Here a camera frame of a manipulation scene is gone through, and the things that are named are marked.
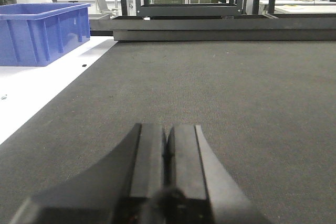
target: gray carpet surface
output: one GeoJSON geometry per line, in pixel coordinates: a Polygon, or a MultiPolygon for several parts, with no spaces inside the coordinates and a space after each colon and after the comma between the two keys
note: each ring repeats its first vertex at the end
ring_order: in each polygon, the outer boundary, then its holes
{"type": "Polygon", "coordinates": [[[0,223],[136,122],[201,124],[274,223],[336,223],[334,42],[118,43],[0,146],[0,223]]]}

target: desk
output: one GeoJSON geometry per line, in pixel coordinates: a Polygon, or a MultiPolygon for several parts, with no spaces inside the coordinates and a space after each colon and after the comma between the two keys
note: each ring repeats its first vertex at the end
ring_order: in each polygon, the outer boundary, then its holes
{"type": "MultiPolygon", "coordinates": [[[[266,12],[268,7],[269,0],[260,0],[259,1],[259,14],[263,14],[266,12]]],[[[315,1],[294,1],[294,0],[275,0],[275,5],[336,5],[336,2],[330,1],[322,1],[322,0],[315,0],[315,1]]]]}
{"type": "Polygon", "coordinates": [[[303,6],[299,5],[297,7],[294,6],[276,6],[276,13],[308,13],[308,14],[316,14],[316,13],[336,13],[336,5],[324,5],[324,6],[316,6],[316,5],[308,5],[303,6]]]}

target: blue storage bin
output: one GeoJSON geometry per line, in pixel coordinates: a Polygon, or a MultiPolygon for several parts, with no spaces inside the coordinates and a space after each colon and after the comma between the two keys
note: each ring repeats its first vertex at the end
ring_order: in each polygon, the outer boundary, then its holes
{"type": "Polygon", "coordinates": [[[46,66],[90,40],[89,6],[0,6],[0,66],[46,66]]]}

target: black metal frame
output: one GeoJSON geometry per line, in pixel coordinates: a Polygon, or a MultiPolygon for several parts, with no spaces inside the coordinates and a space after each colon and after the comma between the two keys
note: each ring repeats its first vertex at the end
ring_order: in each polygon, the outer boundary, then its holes
{"type": "Polygon", "coordinates": [[[154,5],[148,0],[135,0],[137,16],[238,16],[242,13],[243,0],[229,0],[227,4],[154,5]]]}
{"type": "MultiPolygon", "coordinates": [[[[234,6],[140,6],[137,1],[139,16],[91,20],[91,35],[113,33],[119,41],[336,40],[336,14],[274,14],[275,0],[269,0],[266,15],[240,15],[243,0],[234,6]]],[[[258,9],[254,0],[253,13],[258,9]]]]}

